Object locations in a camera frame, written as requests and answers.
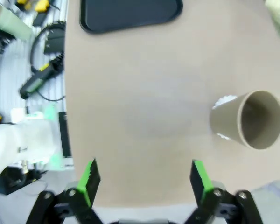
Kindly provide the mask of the black plastic tray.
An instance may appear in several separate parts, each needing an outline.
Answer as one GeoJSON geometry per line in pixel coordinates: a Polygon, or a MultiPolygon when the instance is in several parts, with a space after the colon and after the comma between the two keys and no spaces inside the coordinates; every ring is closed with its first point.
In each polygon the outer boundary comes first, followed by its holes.
{"type": "Polygon", "coordinates": [[[81,0],[80,26],[93,34],[163,24],[177,18],[182,0],[81,0]]]}

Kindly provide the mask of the yellow floor object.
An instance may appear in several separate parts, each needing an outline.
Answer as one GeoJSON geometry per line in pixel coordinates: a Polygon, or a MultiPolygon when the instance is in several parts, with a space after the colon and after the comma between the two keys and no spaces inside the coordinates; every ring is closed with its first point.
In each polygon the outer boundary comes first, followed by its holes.
{"type": "Polygon", "coordinates": [[[50,6],[49,0],[38,0],[35,4],[35,11],[38,13],[45,13],[50,6]]]}

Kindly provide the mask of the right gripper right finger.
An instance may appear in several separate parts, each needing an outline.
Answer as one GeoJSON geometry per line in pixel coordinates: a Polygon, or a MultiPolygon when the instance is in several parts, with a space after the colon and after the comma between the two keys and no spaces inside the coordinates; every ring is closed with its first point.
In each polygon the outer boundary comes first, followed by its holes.
{"type": "Polygon", "coordinates": [[[212,224],[216,217],[227,224],[264,224],[250,191],[239,190],[233,195],[214,187],[202,161],[192,161],[189,179],[197,208],[184,224],[212,224]]]}

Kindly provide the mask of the white lace paper coaster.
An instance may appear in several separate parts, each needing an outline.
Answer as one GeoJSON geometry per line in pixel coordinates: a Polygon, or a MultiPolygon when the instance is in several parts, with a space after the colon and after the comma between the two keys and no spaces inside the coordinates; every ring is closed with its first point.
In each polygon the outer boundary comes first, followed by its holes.
{"type": "MultiPolygon", "coordinates": [[[[219,107],[222,104],[225,104],[229,101],[235,100],[237,98],[237,96],[235,95],[228,95],[228,96],[224,96],[222,98],[220,98],[212,107],[212,110],[216,109],[217,107],[219,107]]],[[[220,138],[225,139],[225,140],[230,140],[230,138],[228,138],[225,135],[222,135],[221,133],[216,133],[220,138]]]]}

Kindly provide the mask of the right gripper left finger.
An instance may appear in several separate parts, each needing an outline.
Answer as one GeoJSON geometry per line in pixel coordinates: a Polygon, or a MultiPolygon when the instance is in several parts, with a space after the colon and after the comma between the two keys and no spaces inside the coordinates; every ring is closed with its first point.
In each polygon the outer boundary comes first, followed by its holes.
{"type": "Polygon", "coordinates": [[[88,162],[80,181],[60,194],[42,191],[29,214],[29,224],[63,224],[75,217],[79,224],[103,224],[92,206],[100,183],[96,159],[88,162]]]}

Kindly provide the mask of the black green handheld controller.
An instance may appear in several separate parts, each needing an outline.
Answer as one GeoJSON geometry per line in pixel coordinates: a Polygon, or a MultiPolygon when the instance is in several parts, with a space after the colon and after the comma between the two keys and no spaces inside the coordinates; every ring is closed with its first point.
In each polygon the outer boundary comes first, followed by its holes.
{"type": "Polygon", "coordinates": [[[46,80],[58,75],[63,71],[63,67],[47,63],[40,68],[30,79],[28,79],[19,89],[19,94],[22,99],[28,99],[31,94],[36,92],[46,80]]]}

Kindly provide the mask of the brown tall cup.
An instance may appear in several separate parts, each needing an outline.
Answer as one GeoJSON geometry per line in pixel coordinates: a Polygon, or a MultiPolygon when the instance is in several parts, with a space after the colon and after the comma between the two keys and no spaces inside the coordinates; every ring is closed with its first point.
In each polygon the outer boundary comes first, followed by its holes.
{"type": "Polygon", "coordinates": [[[246,147],[265,150],[280,137],[280,101],[256,90],[213,107],[210,127],[246,147]]]}

